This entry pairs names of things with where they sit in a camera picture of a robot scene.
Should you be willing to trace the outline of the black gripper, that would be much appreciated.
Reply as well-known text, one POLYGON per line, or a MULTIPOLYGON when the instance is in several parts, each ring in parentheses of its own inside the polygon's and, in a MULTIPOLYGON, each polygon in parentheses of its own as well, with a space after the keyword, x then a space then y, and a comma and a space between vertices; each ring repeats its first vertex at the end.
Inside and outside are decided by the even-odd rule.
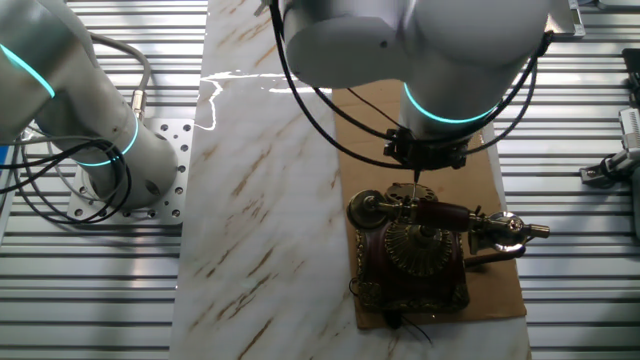
POLYGON ((466 151, 470 138, 449 143, 415 139, 406 128, 388 129, 383 154, 413 170, 459 169, 466 165, 466 151))

